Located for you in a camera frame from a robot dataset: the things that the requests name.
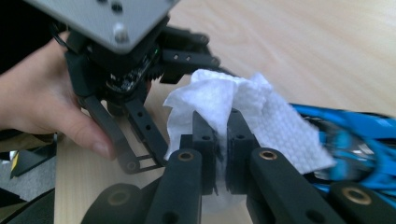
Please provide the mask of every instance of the light wood surface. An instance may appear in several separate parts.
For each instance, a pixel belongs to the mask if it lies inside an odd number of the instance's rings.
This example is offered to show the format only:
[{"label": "light wood surface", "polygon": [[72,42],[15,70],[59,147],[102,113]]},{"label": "light wood surface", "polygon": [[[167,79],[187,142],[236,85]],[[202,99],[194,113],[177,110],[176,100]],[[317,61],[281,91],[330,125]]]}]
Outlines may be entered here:
[{"label": "light wood surface", "polygon": [[[384,113],[396,117],[396,3],[390,0],[182,0],[172,25],[210,36],[222,65],[241,77],[261,72],[291,103]],[[166,136],[167,94],[186,85],[154,83],[146,107]],[[139,148],[128,132],[133,148]],[[56,223],[79,223],[105,188],[143,187],[159,171],[125,175],[61,137],[57,156]],[[240,203],[203,223],[250,223]]]}]

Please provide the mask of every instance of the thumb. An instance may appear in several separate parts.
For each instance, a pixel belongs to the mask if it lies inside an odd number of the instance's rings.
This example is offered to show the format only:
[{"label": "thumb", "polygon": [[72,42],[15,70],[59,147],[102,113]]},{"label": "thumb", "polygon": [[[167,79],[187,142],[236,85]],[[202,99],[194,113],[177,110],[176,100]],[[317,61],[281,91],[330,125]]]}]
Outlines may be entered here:
[{"label": "thumb", "polygon": [[59,131],[79,146],[90,149],[107,159],[115,159],[116,155],[110,139],[91,117],[77,108],[71,108],[64,114],[64,119],[59,123]]}]

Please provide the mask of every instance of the white tissue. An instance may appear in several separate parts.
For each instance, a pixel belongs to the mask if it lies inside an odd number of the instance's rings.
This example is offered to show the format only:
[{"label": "white tissue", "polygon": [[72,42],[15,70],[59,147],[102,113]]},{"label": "white tissue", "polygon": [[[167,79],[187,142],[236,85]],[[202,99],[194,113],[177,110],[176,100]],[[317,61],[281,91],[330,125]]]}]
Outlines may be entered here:
[{"label": "white tissue", "polygon": [[[318,140],[317,129],[275,93],[261,74],[245,79],[198,70],[192,74],[191,84],[172,91],[164,105],[172,107],[167,123],[170,145],[166,158],[178,150],[182,134],[192,133],[194,110],[217,132],[225,156],[227,121],[233,107],[241,111],[262,147],[282,152],[301,174],[333,165],[332,157]],[[217,169],[217,185],[222,188],[225,164],[218,164]]]}]

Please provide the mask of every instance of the blue and black object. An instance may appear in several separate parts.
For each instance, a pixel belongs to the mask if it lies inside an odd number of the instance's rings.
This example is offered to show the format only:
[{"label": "blue and black object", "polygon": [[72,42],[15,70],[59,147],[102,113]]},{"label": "blue and black object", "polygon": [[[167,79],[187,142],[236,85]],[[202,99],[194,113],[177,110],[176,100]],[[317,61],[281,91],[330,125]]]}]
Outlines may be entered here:
[{"label": "blue and black object", "polygon": [[306,178],[329,191],[336,181],[354,181],[372,189],[396,208],[396,119],[376,113],[292,105],[318,127],[322,145],[336,165]]}]

